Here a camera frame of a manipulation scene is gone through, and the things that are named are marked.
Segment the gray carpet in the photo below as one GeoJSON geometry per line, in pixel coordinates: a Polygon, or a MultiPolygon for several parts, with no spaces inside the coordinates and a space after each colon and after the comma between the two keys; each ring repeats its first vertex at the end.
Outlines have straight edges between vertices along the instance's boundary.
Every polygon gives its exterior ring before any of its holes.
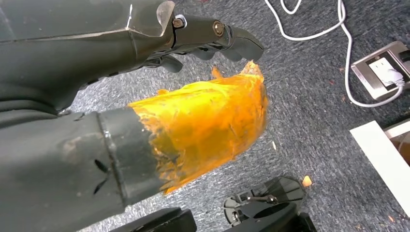
{"type": "MultiPolygon", "coordinates": [[[[287,0],[293,6],[296,0],[287,0]]],[[[292,36],[317,33],[337,23],[337,0],[305,0],[291,16],[272,0],[285,31],[292,36]]],[[[354,38],[352,61],[400,40],[409,45],[408,0],[345,0],[347,27],[354,38]]],[[[223,200],[278,175],[301,179],[310,175],[303,211],[320,231],[409,231],[402,209],[360,150],[349,130],[372,120],[388,126],[410,116],[410,94],[376,109],[360,108],[345,99],[343,70],[347,38],[341,29],[306,42],[282,38],[263,0],[180,0],[176,12],[202,15],[249,30],[265,46],[259,60],[270,99],[268,129],[236,160],[208,173],[169,196],[161,194],[128,207],[122,215],[96,223],[83,232],[106,232],[164,207],[189,208],[198,231],[229,228],[223,200]],[[272,140],[278,146],[272,147],[272,140]]],[[[74,111],[103,111],[155,95],[160,88],[210,79],[212,65],[226,74],[242,70],[244,60],[230,62],[221,55],[202,62],[181,57],[178,74],[142,69],[105,79],[78,93],[74,111]]],[[[354,74],[357,100],[370,96],[354,74]]],[[[408,176],[403,177],[408,183],[408,176]]]]}

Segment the metal screw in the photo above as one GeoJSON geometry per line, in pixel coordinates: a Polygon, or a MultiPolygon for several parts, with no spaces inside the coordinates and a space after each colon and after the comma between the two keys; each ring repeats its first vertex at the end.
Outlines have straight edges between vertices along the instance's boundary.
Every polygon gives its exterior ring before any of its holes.
{"type": "Polygon", "coordinates": [[[215,21],[215,22],[214,22],[214,25],[213,25],[213,29],[214,29],[214,32],[215,32],[215,34],[216,34],[217,36],[222,36],[223,30],[224,30],[224,26],[223,26],[223,24],[222,24],[221,22],[215,21]]]}
{"type": "Polygon", "coordinates": [[[238,217],[238,213],[237,213],[237,212],[233,212],[233,213],[232,213],[232,220],[234,220],[234,221],[238,221],[238,220],[239,220],[239,217],[238,217]]]}
{"type": "Polygon", "coordinates": [[[182,21],[182,19],[180,18],[176,18],[172,21],[172,25],[174,26],[174,28],[181,28],[184,26],[184,21],[182,21]]]}

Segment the robotic arm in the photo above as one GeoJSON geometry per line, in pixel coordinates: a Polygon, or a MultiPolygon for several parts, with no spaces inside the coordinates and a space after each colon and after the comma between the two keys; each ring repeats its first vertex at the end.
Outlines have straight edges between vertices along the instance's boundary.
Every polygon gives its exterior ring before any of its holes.
{"type": "Polygon", "coordinates": [[[0,1],[2,230],[75,231],[173,186],[132,108],[58,116],[100,78],[178,72],[171,54],[261,57],[248,32],[173,9],[163,0],[0,1]]]}

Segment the orange object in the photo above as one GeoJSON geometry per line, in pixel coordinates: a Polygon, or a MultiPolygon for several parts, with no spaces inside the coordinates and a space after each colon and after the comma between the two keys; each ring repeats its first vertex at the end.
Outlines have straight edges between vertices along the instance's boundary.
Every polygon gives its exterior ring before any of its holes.
{"type": "Polygon", "coordinates": [[[305,178],[303,178],[302,185],[303,187],[309,187],[312,185],[312,180],[310,179],[308,175],[305,176],[305,178]]]}
{"type": "Polygon", "coordinates": [[[238,75],[223,78],[214,67],[211,81],[130,103],[152,132],[157,172],[169,193],[247,150],[266,127],[264,78],[252,61],[238,75]]]}

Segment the orange fragment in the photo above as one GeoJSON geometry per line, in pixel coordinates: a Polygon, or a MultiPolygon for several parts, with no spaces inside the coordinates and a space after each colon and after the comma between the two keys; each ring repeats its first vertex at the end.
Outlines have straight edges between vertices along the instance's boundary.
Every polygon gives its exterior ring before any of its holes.
{"type": "Polygon", "coordinates": [[[305,178],[303,178],[302,185],[303,187],[309,187],[312,185],[312,180],[310,179],[308,175],[305,176],[305,178]]]}

